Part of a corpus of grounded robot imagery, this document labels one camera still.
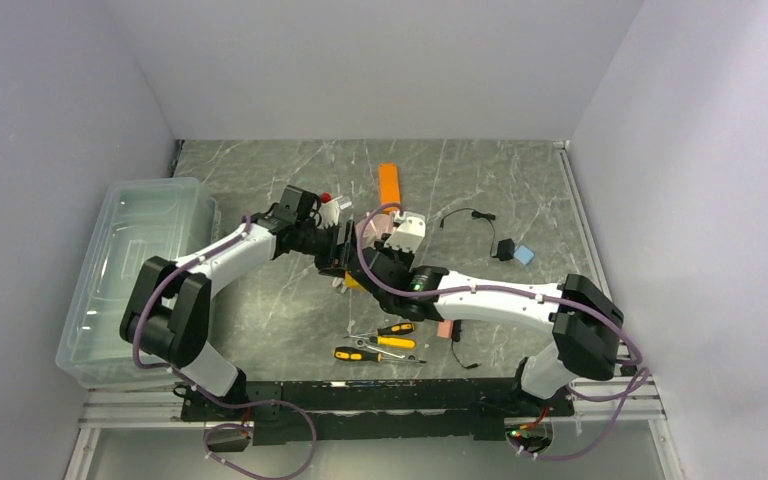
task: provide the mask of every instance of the white plastic part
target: white plastic part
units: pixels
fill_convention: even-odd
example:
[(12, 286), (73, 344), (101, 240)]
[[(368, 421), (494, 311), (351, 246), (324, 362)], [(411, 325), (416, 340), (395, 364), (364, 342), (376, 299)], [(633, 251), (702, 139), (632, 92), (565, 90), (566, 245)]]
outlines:
[(195, 360), (180, 370), (196, 385), (217, 397), (225, 396), (237, 379), (237, 367), (225, 360), (209, 342), (205, 342)]
[(340, 223), (340, 211), (340, 203), (336, 198), (328, 203), (323, 203), (319, 208), (319, 215), (322, 217), (322, 228), (333, 227)]
[[(476, 285), (500, 285), (535, 294), (536, 299), (507, 292), (475, 291)], [(439, 289), (469, 287), (470, 291), (440, 295), (434, 308), (443, 318), (484, 320), (514, 327), (527, 327), (547, 338), (552, 338), (554, 324), (549, 315), (558, 311), (555, 303), (542, 302), (544, 295), (558, 295), (558, 285), (520, 285), (468, 277), (450, 271), (440, 280)], [(558, 360), (558, 347), (551, 343), (537, 355), (530, 357), (520, 377), (523, 391), (538, 398), (550, 398), (555, 392), (575, 380), (577, 375)]]
[(347, 197), (347, 196), (345, 196), (345, 195), (340, 195), (339, 197), (337, 197), (337, 198), (335, 198), (335, 199), (333, 199), (331, 201), (332, 202), (337, 202), (337, 205), (340, 207), (341, 211), (342, 210), (346, 210), (346, 209), (348, 209), (349, 207), (352, 206), (352, 199)]
[[(204, 256), (204, 254), (216, 245), (226, 242), (229, 239), (242, 235), (244, 226), (231, 232), (227, 237), (208, 245), (198, 252), (181, 257), (175, 260), (177, 265), (186, 263), (193, 257)], [(248, 236), (240, 243), (225, 250), (209, 261), (193, 267), (190, 272), (203, 273), (211, 280), (210, 298), (216, 296), (229, 283), (245, 275), (250, 270), (272, 260), (275, 254), (275, 235), (269, 233), (269, 230), (260, 225), (252, 225)]]
[(393, 250), (416, 253), (425, 238), (425, 216), (412, 212), (391, 212), (396, 230), (384, 242)]
[[(535, 294), (560, 295), (558, 285), (521, 285), (517, 283), (496, 282), (468, 277), (462, 273), (450, 271), (440, 280), (438, 289), (452, 287), (470, 287), (475, 285), (501, 285)], [(514, 327), (528, 327), (545, 335), (551, 335), (554, 324), (549, 322), (549, 315), (558, 311), (554, 303), (537, 303), (536, 301), (506, 292), (479, 290), (470, 292), (448, 293), (440, 295), (434, 304), (437, 312), (443, 318), (462, 320), (484, 320), (502, 323)]]
[(558, 360), (558, 346), (553, 342), (528, 358), (519, 385), (525, 393), (545, 399), (576, 378), (578, 375), (567, 370)]

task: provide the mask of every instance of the plastic storage box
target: plastic storage box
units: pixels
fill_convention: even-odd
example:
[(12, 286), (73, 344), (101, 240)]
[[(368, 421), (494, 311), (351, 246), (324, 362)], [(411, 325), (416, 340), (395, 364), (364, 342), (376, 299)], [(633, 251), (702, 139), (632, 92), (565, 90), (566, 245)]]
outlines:
[(119, 338), (119, 324), (143, 262), (207, 246), (216, 220), (216, 202), (194, 178), (112, 184), (84, 257), (57, 365), (87, 388), (171, 382), (174, 377), (165, 369), (134, 366), (131, 344)]

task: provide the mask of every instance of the white wall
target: white wall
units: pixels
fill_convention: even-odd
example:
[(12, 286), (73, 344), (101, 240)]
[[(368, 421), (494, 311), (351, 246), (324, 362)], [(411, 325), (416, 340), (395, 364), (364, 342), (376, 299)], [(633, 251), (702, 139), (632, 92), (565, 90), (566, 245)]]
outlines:
[(54, 355), (102, 196), (173, 147), (103, 2), (0, 0), (0, 479), (62, 478), (85, 392)]
[(645, 2), (572, 160), (690, 478), (768, 478), (768, 1)]
[(108, 0), (178, 138), (569, 138), (642, 0)]

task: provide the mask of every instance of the floor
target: floor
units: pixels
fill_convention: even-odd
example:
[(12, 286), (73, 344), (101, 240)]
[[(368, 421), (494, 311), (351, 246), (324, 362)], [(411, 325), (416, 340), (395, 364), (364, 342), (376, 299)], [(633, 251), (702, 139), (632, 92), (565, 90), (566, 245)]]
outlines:
[[(538, 284), (567, 273), (593, 278), (566, 178), (551, 142), (539, 141), (187, 141), (176, 177), (201, 180), (219, 202), (222, 229), (243, 213), (265, 211), (288, 185), (349, 195), (356, 220), (378, 202), (377, 165), (399, 166), (404, 207), (426, 215), (428, 230), (415, 265), (444, 266), (473, 277)], [(491, 259), (492, 231), (462, 207), (497, 216), (497, 238), (512, 238), (535, 253), (526, 267)], [(333, 359), (342, 337), (400, 321), (374, 299), (340, 294), (310, 260), (290, 254), (261, 266), (221, 292), (211, 341), (251, 380), (345, 380), (510, 377), (517, 363), (549, 341), (525, 328), (464, 322), (456, 344), (436, 337), (436, 322), (418, 324), (413, 352), (428, 363), (346, 364)]]

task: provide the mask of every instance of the orange foam block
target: orange foam block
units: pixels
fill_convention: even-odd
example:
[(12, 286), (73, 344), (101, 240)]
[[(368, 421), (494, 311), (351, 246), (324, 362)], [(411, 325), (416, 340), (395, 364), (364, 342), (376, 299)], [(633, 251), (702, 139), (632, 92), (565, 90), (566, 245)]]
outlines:
[[(402, 203), (399, 191), (399, 167), (395, 163), (378, 164), (378, 191), (381, 205), (385, 203)], [(384, 213), (390, 213), (395, 208), (387, 208)]]

